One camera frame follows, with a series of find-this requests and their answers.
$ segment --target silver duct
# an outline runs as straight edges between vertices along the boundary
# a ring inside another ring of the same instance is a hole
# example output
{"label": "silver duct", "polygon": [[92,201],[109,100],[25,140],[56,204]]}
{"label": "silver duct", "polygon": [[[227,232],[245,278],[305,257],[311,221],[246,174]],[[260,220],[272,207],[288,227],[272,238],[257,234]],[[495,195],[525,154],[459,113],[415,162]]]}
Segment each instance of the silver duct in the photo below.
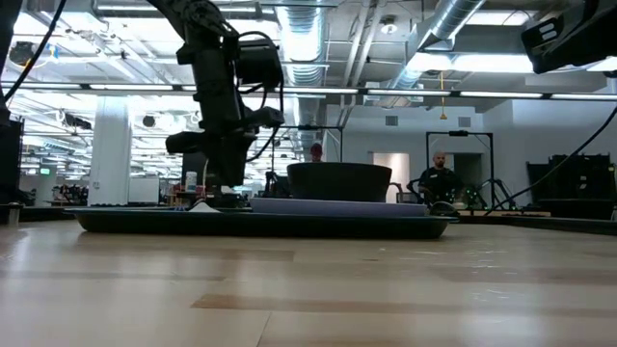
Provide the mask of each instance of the silver duct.
{"label": "silver duct", "polygon": [[441,41],[453,42],[456,34],[465,23],[482,7],[486,0],[442,0],[435,9],[435,14],[425,22],[419,23],[410,35],[407,66],[394,78],[389,88],[411,89],[416,85],[422,71],[409,68],[409,63],[418,49],[427,48]]}
{"label": "silver duct", "polygon": [[[286,60],[315,62],[322,58],[326,23],[326,13],[323,9],[303,6],[281,7],[277,8],[277,16],[282,27],[282,49]],[[299,87],[323,85],[323,67],[288,66],[286,72],[290,85]],[[300,124],[316,122],[319,99],[298,98],[298,106]]]}

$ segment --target ceiling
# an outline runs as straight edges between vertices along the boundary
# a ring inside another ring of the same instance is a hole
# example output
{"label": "ceiling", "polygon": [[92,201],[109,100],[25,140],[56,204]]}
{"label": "ceiling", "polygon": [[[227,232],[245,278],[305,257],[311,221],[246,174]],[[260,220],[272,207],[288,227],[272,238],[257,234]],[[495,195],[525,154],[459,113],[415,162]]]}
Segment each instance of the ceiling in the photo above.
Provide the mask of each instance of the ceiling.
{"label": "ceiling", "polygon": [[[178,66],[175,52],[182,45],[182,40],[172,29],[166,19],[158,13],[131,12],[114,10],[117,6],[144,6],[143,0],[99,0],[96,4],[109,5],[107,11],[93,11],[85,3],[69,0],[69,5],[61,17],[61,21],[52,36],[50,43],[53,50],[46,49],[42,58],[32,70],[29,82],[70,82],[70,83],[121,83],[121,84],[193,84],[193,76],[188,66]],[[233,5],[232,1],[219,3],[221,7]],[[273,2],[262,1],[265,13],[275,13],[267,6]],[[318,2],[305,1],[304,4],[315,6]],[[456,54],[468,54],[473,51],[504,53],[512,48],[512,42],[500,45],[482,44],[483,38],[490,41],[490,36],[501,32],[503,35],[517,34],[535,18],[550,15],[564,8],[567,1],[523,1],[523,0],[489,0],[477,12],[468,25],[457,36]],[[358,17],[362,8],[362,0],[322,1],[326,12],[323,44],[325,53],[315,66],[324,69],[323,86],[340,87],[345,84],[343,76],[350,52],[352,51],[353,35],[358,28]],[[251,7],[254,3],[241,3]],[[395,78],[411,59],[407,52],[410,32],[415,24],[423,19],[430,20],[436,8],[436,1],[388,1],[382,8],[384,15],[392,16],[396,26],[393,33],[383,33],[383,24],[377,26],[372,43],[368,50],[366,63],[363,64],[358,84],[364,86],[368,82],[384,84]],[[368,12],[362,43],[368,40],[366,29],[373,20],[375,9]],[[47,30],[50,15],[43,12],[25,11],[14,26],[13,41],[39,42]],[[275,42],[283,44],[281,25],[277,21],[231,19],[230,24],[239,32],[262,31]],[[13,81],[21,72],[22,67],[7,61],[2,74],[2,81]],[[571,71],[536,76],[529,73],[488,73],[476,71],[427,71],[421,74],[418,83],[425,89],[456,89],[481,91],[509,92],[593,92],[605,86],[605,79],[600,72]],[[190,96],[184,95],[131,95],[129,112],[134,116],[133,141],[133,175],[159,174],[164,177],[178,177],[181,159],[179,156],[166,154],[165,137],[181,130],[198,130],[199,105]],[[15,117],[25,119],[26,148],[31,151],[27,161],[47,156],[66,158],[62,173],[74,178],[87,175],[92,151],[92,131],[66,127],[59,120],[64,114],[70,114],[90,122],[95,126],[96,112],[95,94],[80,93],[38,93],[36,91],[19,92],[11,100],[11,110]],[[257,108],[260,98],[246,97],[245,103],[251,108]],[[322,99],[323,103],[339,104],[338,97]],[[448,99],[449,106],[465,106],[475,108],[482,113],[494,107],[499,101],[491,99]],[[392,106],[422,106],[430,110],[441,105],[442,100],[426,97],[414,102],[405,98],[391,100]],[[269,98],[267,105],[278,108],[279,102]],[[297,124],[299,101],[294,97],[284,100],[286,123]],[[153,116],[156,124],[153,127],[143,125],[144,116]],[[269,130],[264,129],[252,147],[252,153],[257,152],[269,137]],[[282,143],[276,148],[277,170],[284,171],[289,162],[304,160],[307,144],[319,141],[318,132],[304,133],[291,129],[281,137]],[[264,155],[252,167],[248,167],[247,175],[255,180],[263,177],[263,172],[269,168],[270,158]],[[80,158],[80,162],[68,158]]]}

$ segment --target metal pipe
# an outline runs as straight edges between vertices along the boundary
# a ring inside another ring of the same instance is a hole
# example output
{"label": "metal pipe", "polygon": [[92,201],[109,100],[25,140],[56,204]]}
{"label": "metal pipe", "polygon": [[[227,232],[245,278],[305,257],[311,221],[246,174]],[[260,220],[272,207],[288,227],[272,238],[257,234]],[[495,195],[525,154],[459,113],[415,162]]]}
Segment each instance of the metal pipe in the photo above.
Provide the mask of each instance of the metal pipe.
{"label": "metal pipe", "polygon": [[358,82],[360,81],[360,76],[362,75],[362,70],[364,69],[364,64],[366,63],[366,57],[368,57],[368,51],[370,50],[371,43],[375,38],[375,32],[377,31],[377,26],[379,25],[379,20],[382,17],[382,13],[384,11],[384,7],[388,3],[387,0],[379,0],[377,2],[377,7],[375,8],[375,12],[373,14],[373,21],[370,23],[370,27],[368,28],[368,34],[366,34],[366,41],[362,45],[362,52],[360,53],[358,66],[356,67],[356,71],[354,73],[354,78],[351,80],[351,86],[358,86]]}
{"label": "metal pipe", "polygon": [[358,54],[358,48],[360,47],[360,40],[362,39],[362,34],[364,33],[364,24],[366,23],[366,18],[368,17],[369,5],[369,0],[362,1],[360,14],[358,15],[358,27],[356,29],[356,34],[354,34],[354,39],[351,43],[349,57],[347,58],[347,65],[345,66],[345,72],[343,74],[343,80],[341,83],[342,87],[347,87],[349,77],[351,76],[351,70],[354,67],[354,63],[356,61],[356,55]]}

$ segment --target dark tray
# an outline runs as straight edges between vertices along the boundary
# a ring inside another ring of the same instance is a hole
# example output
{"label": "dark tray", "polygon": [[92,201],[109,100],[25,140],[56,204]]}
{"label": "dark tray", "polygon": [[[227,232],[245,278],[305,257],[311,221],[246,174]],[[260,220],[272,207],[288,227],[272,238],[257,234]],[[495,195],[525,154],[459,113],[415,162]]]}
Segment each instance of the dark tray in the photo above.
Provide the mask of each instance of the dark tray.
{"label": "dark tray", "polygon": [[437,239],[448,217],[348,218],[249,212],[191,213],[131,208],[71,208],[87,231],[254,237]]}

